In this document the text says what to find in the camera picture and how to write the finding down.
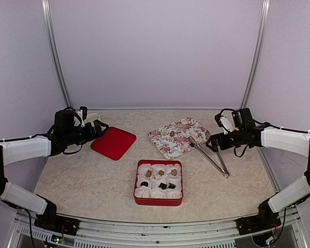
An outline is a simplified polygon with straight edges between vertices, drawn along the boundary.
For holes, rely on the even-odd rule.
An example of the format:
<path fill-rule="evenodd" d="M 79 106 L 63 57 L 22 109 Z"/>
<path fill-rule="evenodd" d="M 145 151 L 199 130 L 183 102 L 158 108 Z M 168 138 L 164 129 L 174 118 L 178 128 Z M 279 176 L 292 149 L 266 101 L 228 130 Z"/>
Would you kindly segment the white round chocolate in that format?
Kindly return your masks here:
<path fill-rule="evenodd" d="M 149 191 L 145 191 L 142 193 L 142 198 L 149 198 L 150 197 L 150 192 Z"/>

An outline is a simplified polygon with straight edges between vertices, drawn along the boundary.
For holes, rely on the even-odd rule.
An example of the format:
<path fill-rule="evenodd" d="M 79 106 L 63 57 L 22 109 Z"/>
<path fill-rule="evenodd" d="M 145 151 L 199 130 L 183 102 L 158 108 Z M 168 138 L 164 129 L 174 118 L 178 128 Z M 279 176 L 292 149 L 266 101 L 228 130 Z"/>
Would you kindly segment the tan hexagon chocolate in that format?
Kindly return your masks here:
<path fill-rule="evenodd" d="M 177 175 L 177 170 L 176 170 L 176 169 L 172 170 L 172 171 L 171 171 L 171 174 L 172 174 L 173 176 L 176 176 L 176 175 Z"/>

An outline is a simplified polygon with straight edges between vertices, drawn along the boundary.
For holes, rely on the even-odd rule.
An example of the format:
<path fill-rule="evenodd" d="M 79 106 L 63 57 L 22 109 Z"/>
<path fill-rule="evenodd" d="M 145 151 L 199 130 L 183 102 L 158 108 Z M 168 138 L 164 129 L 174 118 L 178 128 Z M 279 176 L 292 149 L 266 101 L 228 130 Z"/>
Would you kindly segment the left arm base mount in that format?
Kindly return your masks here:
<path fill-rule="evenodd" d="M 58 216 L 54 221 L 36 218 L 34 225 L 63 235 L 76 236 L 80 221 L 74 218 Z"/>

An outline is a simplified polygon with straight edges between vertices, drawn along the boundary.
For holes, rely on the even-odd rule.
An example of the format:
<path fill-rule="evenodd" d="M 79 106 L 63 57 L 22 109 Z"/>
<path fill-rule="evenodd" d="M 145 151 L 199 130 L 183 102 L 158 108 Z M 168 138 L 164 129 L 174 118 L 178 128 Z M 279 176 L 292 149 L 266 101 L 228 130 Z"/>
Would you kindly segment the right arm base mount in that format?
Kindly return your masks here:
<path fill-rule="evenodd" d="M 270 219 L 261 220 L 257 215 L 239 218 L 236 220 L 239 235 L 246 235 L 256 233 L 259 231 L 274 228 L 280 226 L 281 220 L 278 216 Z"/>

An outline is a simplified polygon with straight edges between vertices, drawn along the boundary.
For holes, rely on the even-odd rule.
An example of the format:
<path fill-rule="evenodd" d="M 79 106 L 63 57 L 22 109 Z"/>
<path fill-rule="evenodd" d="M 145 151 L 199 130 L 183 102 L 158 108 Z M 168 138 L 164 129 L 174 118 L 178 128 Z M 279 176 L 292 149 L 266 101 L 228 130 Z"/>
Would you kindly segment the small black chocolate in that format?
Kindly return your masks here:
<path fill-rule="evenodd" d="M 170 184 L 168 185 L 168 188 L 169 188 L 169 189 L 175 189 L 175 188 L 176 188 L 176 185 L 175 185 L 175 184 L 170 183 Z"/>

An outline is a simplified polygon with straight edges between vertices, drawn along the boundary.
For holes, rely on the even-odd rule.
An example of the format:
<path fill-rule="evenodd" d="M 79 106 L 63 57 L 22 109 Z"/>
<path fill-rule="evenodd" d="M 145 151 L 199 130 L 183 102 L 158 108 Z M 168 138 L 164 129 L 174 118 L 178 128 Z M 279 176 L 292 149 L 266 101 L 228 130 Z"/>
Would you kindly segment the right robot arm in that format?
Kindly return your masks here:
<path fill-rule="evenodd" d="M 232 120 L 224 115 L 224 108 L 215 115 L 222 132 L 212 134 L 206 145 L 213 152 L 243 147 L 260 148 L 280 185 L 280 191 L 259 206 L 261 213 L 254 217 L 254 225 L 265 229 L 274 221 L 274 213 L 310 197 L 310 130 L 300 131 L 260 122 L 249 108 L 228 109 Z"/>

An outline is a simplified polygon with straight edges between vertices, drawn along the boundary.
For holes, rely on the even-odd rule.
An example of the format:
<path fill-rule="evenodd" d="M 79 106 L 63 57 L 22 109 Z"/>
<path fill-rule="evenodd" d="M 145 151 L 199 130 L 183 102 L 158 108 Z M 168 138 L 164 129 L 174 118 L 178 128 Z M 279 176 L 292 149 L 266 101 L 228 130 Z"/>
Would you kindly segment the red tin lid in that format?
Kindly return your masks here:
<path fill-rule="evenodd" d="M 119 128 L 110 127 L 93 141 L 91 149 L 107 158 L 118 161 L 136 141 L 136 136 Z"/>

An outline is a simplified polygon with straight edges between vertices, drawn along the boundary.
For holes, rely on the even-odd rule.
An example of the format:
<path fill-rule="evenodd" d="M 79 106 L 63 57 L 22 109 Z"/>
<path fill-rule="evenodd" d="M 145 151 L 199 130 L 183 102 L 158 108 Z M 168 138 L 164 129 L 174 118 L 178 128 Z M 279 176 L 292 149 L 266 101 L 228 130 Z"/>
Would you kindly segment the black round chocolate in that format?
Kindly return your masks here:
<path fill-rule="evenodd" d="M 147 181 L 143 181 L 140 184 L 141 187 L 148 187 L 148 182 Z"/>

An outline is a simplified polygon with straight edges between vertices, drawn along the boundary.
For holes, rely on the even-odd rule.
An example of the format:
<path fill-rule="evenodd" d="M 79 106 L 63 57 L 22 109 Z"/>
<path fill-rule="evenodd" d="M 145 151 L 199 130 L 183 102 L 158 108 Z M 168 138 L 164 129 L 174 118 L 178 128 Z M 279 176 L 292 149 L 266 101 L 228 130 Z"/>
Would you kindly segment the dark chocolate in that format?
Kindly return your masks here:
<path fill-rule="evenodd" d="M 165 189 L 167 189 L 167 184 L 160 183 L 158 187 L 165 190 Z"/>

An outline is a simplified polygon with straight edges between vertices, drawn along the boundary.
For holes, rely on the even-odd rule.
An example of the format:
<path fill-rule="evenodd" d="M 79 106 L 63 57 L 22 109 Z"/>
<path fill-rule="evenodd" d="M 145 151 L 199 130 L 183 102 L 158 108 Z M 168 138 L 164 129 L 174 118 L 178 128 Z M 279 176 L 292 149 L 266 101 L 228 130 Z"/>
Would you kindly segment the steel serving tongs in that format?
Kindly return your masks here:
<path fill-rule="evenodd" d="M 220 167 L 202 148 L 201 146 L 196 142 L 194 137 L 189 136 L 188 137 L 189 142 L 198 150 L 200 151 L 209 161 L 210 163 L 216 168 L 217 171 L 220 172 L 220 174 L 227 179 L 229 177 L 229 172 L 227 171 L 225 164 L 223 164 L 223 167 Z"/>

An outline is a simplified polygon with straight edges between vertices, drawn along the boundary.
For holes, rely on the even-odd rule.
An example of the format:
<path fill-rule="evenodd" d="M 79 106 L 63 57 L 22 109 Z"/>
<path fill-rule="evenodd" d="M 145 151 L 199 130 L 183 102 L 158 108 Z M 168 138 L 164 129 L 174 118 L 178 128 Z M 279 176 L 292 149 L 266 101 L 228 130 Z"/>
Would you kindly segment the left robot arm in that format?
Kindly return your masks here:
<path fill-rule="evenodd" d="M 52 230 L 62 225 L 56 205 L 30 191 L 35 187 L 34 179 L 28 183 L 26 176 L 8 176 L 16 171 L 14 165 L 25 172 L 28 165 L 35 163 L 29 174 L 38 177 L 47 158 L 73 154 L 67 151 L 70 146 L 82 148 L 102 137 L 109 126 L 100 118 L 92 119 L 87 111 L 85 106 L 79 110 L 67 107 L 55 113 L 54 123 L 46 133 L 0 140 L 0 201 L 34 213 L 37 221 Z"/>

